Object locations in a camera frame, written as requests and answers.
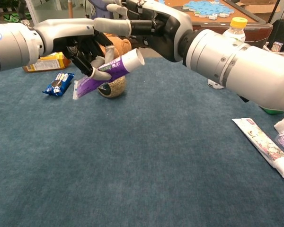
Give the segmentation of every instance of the robotic hand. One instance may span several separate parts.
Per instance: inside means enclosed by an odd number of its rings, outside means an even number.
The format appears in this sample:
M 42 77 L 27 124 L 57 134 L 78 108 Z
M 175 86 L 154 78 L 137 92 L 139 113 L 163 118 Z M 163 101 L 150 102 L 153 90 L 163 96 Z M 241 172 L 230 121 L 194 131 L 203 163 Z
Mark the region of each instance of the robotic hand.
M 105 55 L 99 45 L 105 46 Z M 34 28 L 21 23 L 0 24 L 0 71 L 36 63 L 54 52 L 63 52 L 93 79 L 111 79 L 110 74 L 97 68 L 113 59 L 114 46 L 94 29 L 91 19 L 46 20 Z
M 103 0 L 128 19 L 94 19 L 94 28 L 137 36 L 171 62 L 221 84 L 261 107 L 284 111 L 284 57 L 230 41 L 214 31 L 193 31 L 190 17 L 154 0 Z

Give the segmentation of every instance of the brown plush toy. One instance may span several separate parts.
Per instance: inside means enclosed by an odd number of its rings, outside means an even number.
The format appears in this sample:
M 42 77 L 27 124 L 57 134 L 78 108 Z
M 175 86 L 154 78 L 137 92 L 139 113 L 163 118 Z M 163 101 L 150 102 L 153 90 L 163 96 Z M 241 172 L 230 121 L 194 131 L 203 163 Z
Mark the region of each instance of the brown plush toy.
M 111 34 L 105 34 L 108 39 L 115 46 L 114 59 L 131 51 L 132 45 L 127 39 L 120 39 L 119 37 Z M 105 47 L 101 46 L 101 50 L 105 53 Z M 100 94 L 106 98 L 114 98 L 121 95 L 126 88 L 125 76 L 122 76 L 111 83 L 98 88 Z

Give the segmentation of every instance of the blue snack wrapper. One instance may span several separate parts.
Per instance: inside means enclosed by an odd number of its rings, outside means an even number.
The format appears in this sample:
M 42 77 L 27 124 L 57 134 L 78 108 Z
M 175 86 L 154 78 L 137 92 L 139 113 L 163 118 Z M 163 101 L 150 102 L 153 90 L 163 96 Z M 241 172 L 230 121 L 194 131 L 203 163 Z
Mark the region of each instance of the blue snack wrapper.
M 74 73 L 59 72 L 56 79 L 47 86 L 47 89 L 43 93 L 50 96 L 63 96 L 74 76 Z

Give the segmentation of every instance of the ball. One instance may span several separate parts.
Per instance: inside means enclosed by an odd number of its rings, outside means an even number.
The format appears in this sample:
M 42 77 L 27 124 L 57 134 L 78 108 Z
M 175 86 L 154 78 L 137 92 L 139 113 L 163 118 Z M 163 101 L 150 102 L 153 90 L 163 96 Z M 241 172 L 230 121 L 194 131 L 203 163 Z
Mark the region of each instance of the ball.
M 98 88 L 98 92 L 105 98 L 115 98 L 120 96 L 126 88 L 126 78 L 122 76 L 111 83 Z

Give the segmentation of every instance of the blue puzzle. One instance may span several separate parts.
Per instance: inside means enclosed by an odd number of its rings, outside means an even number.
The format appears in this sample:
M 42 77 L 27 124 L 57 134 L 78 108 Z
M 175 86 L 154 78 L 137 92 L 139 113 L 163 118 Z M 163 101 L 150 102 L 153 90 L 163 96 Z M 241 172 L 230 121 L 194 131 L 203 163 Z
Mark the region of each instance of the blue puzzle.
M 229 17 L 234 10 L 223 5 L 219 0 L 214 1 L 190 1 L 183 5 L 183 10 L 195 12 L 197 17 L 208 17 L 216 20 L 217 17 Z

